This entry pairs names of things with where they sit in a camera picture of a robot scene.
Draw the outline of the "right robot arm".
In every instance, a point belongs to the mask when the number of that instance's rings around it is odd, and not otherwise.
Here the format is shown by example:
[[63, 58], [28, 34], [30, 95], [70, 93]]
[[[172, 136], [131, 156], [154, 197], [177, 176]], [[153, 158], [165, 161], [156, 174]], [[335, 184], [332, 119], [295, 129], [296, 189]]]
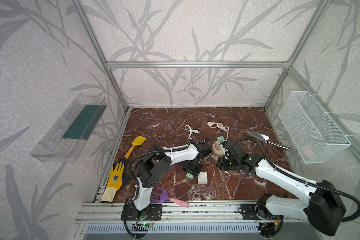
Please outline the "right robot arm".
[[296, 175], [272, 163], [262, 146], [256, 144], [261, 154], [248, 154], [239, 142], [219, 143], [223, 156], [217, 166], [222, 171], [242, 171], [265, 179], [295, 196], [295, 199], [280, 198], [265, 194], [254, 208], [258, 218], [269, 220], [291, 217], [311, 224], [317, 231], [334, 236], [341, 223], [360, 216], [360, 200], [338, 191], [328, 181], [316, 182]]

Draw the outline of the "pink charger plug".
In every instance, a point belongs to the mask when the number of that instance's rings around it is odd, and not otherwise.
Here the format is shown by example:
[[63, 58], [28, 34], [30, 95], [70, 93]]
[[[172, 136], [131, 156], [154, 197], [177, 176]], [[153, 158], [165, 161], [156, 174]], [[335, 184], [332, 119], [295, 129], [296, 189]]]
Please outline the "pink charger plug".
[[215, 141], [214, 142], [214, 149], [216, 151], [220, 151], [221, 150], [221, 143], [219, 141]]

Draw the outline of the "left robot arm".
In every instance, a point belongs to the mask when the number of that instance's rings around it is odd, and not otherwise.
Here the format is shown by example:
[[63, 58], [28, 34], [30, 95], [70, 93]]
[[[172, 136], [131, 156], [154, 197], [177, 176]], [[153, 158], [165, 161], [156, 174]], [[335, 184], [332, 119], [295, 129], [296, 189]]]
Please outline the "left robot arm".
[[203, 168], [201, 159], [211, 153], [212, 148], [208, 142], [189, 140], [187, 144], [174, 148], [154, 145], [147, 152], [135, 157], [126, 167], [129, 177], [136, 183], [135, 195], [126, 200], [121, 220], [141, 221], [149, 212], [155, 214], [159, 220], [161, 214], [159, 208], [151, 207], [151, 195], [168, 169], [173, 165], [185, 163], [185, 171], [197, 177]]

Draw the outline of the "light green charger plug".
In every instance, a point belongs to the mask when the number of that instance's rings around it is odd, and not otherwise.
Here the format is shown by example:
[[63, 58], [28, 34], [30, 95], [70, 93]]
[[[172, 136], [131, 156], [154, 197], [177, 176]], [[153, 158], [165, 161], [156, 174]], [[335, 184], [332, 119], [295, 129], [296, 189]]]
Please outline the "light green charger plug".
[[186, 177], [187, 177], [188, 179], [193, 179], [193, 178], [194, 178], [194, 175], [191, 174], [191, 173], [186, 172]]

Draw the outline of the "green USB charger plug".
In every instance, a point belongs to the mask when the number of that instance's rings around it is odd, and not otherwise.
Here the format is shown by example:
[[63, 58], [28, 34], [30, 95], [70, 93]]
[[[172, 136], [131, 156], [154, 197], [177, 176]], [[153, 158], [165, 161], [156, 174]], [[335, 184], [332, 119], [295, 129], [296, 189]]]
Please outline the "green USB charger plug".
[[223, 143], [225, 141], [224, 137], [217, 137], [217, 140], [220, 142], [220, 143]]

